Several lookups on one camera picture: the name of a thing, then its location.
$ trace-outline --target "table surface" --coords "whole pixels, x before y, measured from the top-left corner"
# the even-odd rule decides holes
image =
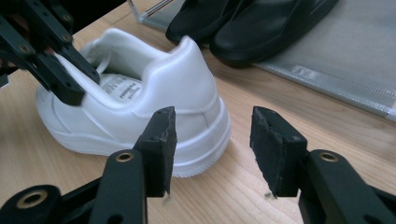
[[[150,1],[136,5],[146,9]],[[139,23],[123,4],[75,34],[75,47],[116,27],[151,46],[174,47],[162,31]],[[230,143],[219,161],[190,178],[172,178],[170,198],[148,199],[149,223],[302,223],[297,198],[265,197],[268,186],[252,150],[252,107],[278,112],[308,140],[308,150],[343,155],[367,184],[396,194],[396,124],[253,66],[231,68],[202,49],[232,120]],[[34,185],[57,186],[62,194],[103,173],[106,157],[60,146],[35,109],[37,81],[21,70],[0,90],[0,205]]]

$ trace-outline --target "shoe sole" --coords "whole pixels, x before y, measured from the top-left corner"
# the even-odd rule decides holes
[[[50,99],[47,98],[47,100],[53,102],[53,95],[50,96]],[[41,100],[39,102],[37,102],[37,107],[48,108],[45,106],[47,103]],[[189,177],[198,175],[212,166],[223,154],[231,136],[231,122],[224,102],[221,99],[219,99],[219,102],[220,113],[211,126],[198,136],[186,142],[177,143],[175,154],[177,156],[177,153],[182,151],[186,153],[186,151],[200,151],[203,148],[210,149],[194,160],[177,161],[175,159],[172,176]],[[116,151],[134,146],[132,143],[120,143],[92,134],[60,133],[51,129],[49,125],[45,125],[49,133],[62,146],[78,153],[109,156]]]

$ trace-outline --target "circular screw hole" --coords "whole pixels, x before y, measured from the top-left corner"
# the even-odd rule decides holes
[[[62,38],[64,39],[64,41],[70,41],[72,39],[70,35],[63,35]]]
[[[23,53],[29,53],[29,52],[30,52],[29,47],[27,47],[26,45],[20,45],[20,50],[21,50]]]
[[[111,216],[108,220],[107,220],[107,224],[120,224],[123,221],[123,217],[120,214],[116,214]]]
[[[20,209],[34,207],[46,200],[48,193],[43,189],[34,190],[23,195],[17,202],[17,207]]]
[[[133,158],[134,158],[134,154],[129,152],[124,152],[117,156],[116,161],[126,162],[126,161],[130,161]]]
[[[338,157],[329,152],[322,152],[319,154],[320,158],[324,161],[337,162]]]
[[[300,140],[300,137],[298,137],[298,136],[292,136],[291,139],[293,139],[294,141],[298,141],[298,140]]]
[[[71,18],[69,15],[65,14],[65,15],[64,15],[64,20],[65,20],[65,21],[71,21],[72,18]]]

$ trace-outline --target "white sneaker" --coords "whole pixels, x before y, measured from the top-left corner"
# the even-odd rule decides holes
[[[108,29],[81,54],[101,74],[99,85],[56,55],[86,91],[80,106],[62,103],[42,86],[36,93],[38,113],[61,145],[98,155],[132,148],[152,114],[172,105],[177,114],[173,176],[200,174],[221,156],[230,138],[230,119],[193,40],[184,37],[178,47],[162,52]]]

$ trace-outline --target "black slide sandal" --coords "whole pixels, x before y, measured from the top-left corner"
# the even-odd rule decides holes
[[[242,0],[210,43],[230,66],[260,62],[316,25],[338,0]]]
[[[238,3],[239,0],[186,0],[166,29],[166,38],[178,43],[188,35],[198,45],[208,43],[231,18]]]

